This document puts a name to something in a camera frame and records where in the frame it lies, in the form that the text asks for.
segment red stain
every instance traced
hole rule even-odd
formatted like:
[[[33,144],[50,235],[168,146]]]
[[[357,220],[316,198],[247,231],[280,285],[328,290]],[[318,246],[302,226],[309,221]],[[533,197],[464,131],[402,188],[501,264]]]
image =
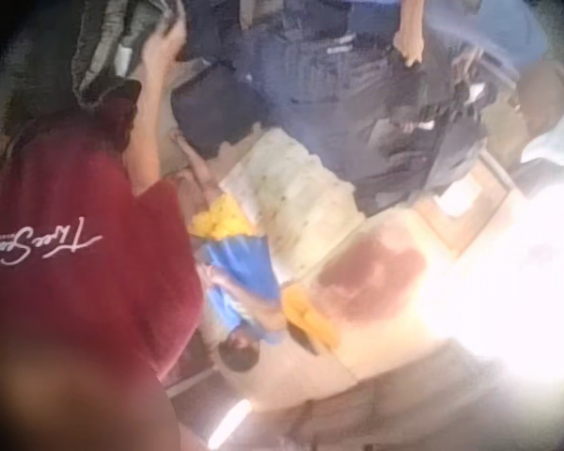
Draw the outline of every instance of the red stain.
[[[346,320],[388,318],[403,306],[405,292],[427,268],[415,248],[396,252],[376,234],[365,235],[326,265],[318,282],[332,310]]]

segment black hair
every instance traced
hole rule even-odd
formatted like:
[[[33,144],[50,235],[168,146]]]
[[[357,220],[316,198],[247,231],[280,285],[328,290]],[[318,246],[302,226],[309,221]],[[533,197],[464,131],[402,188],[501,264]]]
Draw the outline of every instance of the black hair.
[[[236,373],[245,373],[259,362],[259,348],[237,348],[229,339],[217,345],[217,352],[226,368]]]

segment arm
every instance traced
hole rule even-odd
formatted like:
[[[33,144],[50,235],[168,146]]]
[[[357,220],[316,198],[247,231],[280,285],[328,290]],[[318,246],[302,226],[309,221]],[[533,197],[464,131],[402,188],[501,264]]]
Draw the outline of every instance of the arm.
[[[130,134],[130,144],[123,155],[132,191],[144,193],[161,175],[158,130],[165,76],[186,40],[185,21],[178,21],[168,33],[161,23],[142,51],[137,113]]]
[[[408,67],[415,62],[422,62],[424,2],[425,0],[401,0],[401,23],[394,44],[405,57]]]
[[[272,307],[259,295],[247,290],[227,273],[210,267],[210,279],[214,285],[225,290],[238,303],[241,303],[255,320],[269,332],[286,329],[286,317],[280,307]]]

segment maroon t-shirt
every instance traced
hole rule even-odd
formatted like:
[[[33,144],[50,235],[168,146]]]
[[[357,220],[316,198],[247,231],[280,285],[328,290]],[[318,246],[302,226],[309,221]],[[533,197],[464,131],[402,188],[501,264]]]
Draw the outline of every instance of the maroon t-shirt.
[[[0,171],[0,332],[134,352],[159,377],[202,291],[174,186],[134,197],[94,119],[61,119]]]

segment yellow shorts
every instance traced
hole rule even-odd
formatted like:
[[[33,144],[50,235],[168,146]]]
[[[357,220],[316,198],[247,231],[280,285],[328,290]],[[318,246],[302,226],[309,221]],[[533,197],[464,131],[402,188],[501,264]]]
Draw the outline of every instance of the yellow shorts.
[[[199,238],[220,241],[237,235],[254,236],[255,227],[244,216],[238,202],[230,194],[222,194],[208,211],[192,218],[190,233]]]
[[[334,325],[311,305],[306,291],[299,285],[282,289],[282,310],[286,319],[302,329],[310,338],[333,350],[340,342]]]

